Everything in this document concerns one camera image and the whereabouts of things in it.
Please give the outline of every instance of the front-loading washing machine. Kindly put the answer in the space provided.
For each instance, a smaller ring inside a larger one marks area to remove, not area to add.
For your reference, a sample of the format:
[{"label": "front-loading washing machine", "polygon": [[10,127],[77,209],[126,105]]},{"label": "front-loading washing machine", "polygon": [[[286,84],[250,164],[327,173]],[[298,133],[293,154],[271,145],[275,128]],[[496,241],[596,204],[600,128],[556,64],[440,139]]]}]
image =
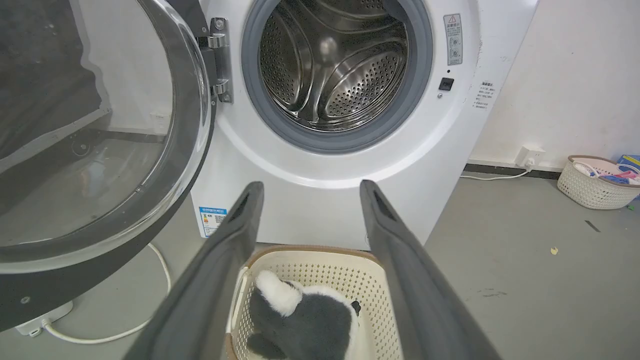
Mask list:
[{"label": "front-loading washing machine", "polygon": [[200,234],[260,180],[259,241],[368,249],[358,185],[372,179],[426,241],[536,3],[202,0],[232,94],[191,191]]},{"label": "front-loading washing machine", "polygon": [[202,236],[261,181],[258,241],[368,249],[372,179],[426,241],[536,3],[0,5],[0,331],[111,275],[189,192]]}]

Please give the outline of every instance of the gray floor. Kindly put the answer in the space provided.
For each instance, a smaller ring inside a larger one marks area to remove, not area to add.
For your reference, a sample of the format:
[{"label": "gray floor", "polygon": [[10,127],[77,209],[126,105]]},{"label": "gray floor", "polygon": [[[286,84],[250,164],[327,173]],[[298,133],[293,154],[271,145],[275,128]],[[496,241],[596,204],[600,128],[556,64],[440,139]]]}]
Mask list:
[{"label": "gray floor", "polygon": [[[426,249],[504,359],[637,359],[639,211],[582,208],[554,181],[463,179]],[[190,204],[154,243],[176,278],[202,244]],[[150,316],[163,291],[162,271],[146,249],[77,299],[56,327],[112,335]],[[10,330],[0,334],[0,357],[120,359],[132,341],[81,346]]]}]

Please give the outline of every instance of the laundry basket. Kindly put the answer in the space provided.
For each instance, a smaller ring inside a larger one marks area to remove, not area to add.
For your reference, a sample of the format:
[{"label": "laundry basket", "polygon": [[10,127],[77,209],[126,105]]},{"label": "laundry basket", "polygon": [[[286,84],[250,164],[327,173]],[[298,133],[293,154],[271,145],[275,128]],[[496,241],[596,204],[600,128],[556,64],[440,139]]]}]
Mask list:
[{"label": "laundry basket", "polygon": [[252,256],[240,271],[225,340],[230,360],[263,359],[246,346],[253,333],[249,298],[261,270],[305,286],[330,286],[350,301],[359,301],[362,308],[355,359],[404,359],[385,271],[374,256],[329,247],[275,246]]},{"label": "laundry basket", "polygon": [[605,158],[569,156],[569,162],[558,179],[557,187],[585,208],[620,209],[640,194],[639,185],[618,184],[597,175],[588,176],[578,170],[576,165],[584,165],[605,175],[619,174],[621,171],[618,170],[618,164]]}]

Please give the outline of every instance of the plush toy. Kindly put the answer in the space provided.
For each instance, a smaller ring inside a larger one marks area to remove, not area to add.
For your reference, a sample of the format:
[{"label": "plush toy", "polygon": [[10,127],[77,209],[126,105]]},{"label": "plush toy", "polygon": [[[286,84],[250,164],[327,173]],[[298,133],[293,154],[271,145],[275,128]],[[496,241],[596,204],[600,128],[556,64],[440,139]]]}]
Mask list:
[{"label": "plush toy", "polygon": [[249,299],[256,333],[247,346],[265,359],[355,359],[360,304],[327,286],[302,286],[261,271]]}]

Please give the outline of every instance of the white cable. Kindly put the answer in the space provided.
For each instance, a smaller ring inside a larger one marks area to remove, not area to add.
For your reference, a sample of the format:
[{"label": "white cable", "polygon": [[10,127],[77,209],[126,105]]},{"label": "white cable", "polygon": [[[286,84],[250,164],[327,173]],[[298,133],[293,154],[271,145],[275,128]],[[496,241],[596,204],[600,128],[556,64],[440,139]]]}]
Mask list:
[{"label": "white cable", "polygon": [[524,176],[524,175],[527,175],[528,173],[532,172],[533,171],[533,167],[535,165],[536,165],[536,162],[532,158],[529,158],[529,159],[527,159],[527,163],[526,163],[527,170],[525,172],[523,172],[522,174],[518,174],[518,175],[514,175],[514,176],[499,176],[499,177],[476,177],[476,176],[460,175],[460,177],[462,177],[463,179],[473,179],[473,180],[483,180],[483,181],[515,179],[516,177]]},{"label": "white cable", "polygon": [[[171,291],[171,276],[169,276],[169,269],[166,266],[166,262],[164,261],[164,258],[162,257],[162,254],[160,253],[160,250],[157,249],[157,247],[153,246],[153,244],[151,243],[148,243],[147,246],[149,246],[151,250],[153,250],[156,253],[156,255],[158,255],[158,260],[160,260],[160,264],[162,265],[162,269],[164,271],[164,276],[166,277],[166,292],[169,293],[169,291]],[[49,334],[55,336],[60,340],[68,341],[70,343],[75,343],[75,344],[94,345],[94,344],[108,343],[109,341],[121,339],[121,338],[124,338],[125,336],[129,336],[133,334],[134,332],[140,331],[142,330],[142,328],[147,326],[147,324],[149,323],[149,320],[141,323],[140,325],[134,327],[133,329],[127,330],[125,332],[121,332],[120,334],[117,334],[114,336],[109,336],[108,338],[102,338],[102,339],[78,339],[78,338],[73,338],[71,336],[64,335],[58,332],[56,329],[54,329],[51,326],[51,322],[48,319],[42,320],[42,326],[45,328],[45,330],[49,331]]]},{"label": "white cable", "polygon": [[514,176],[499,176],[499,177],[475,177],[475,176],[466,176],[466,175],[460,175],[460,177],[464,178],[464,179],[473,179],[473,180],[501,180],[501,179],[515,179],[516,177],[520,177],[520,176],[524,176],[527,175],[529,172],[531,172],[531,170],[527,170],[525,172],[523,172],[522,174],[518,174],[518,175],[514,175]]}]

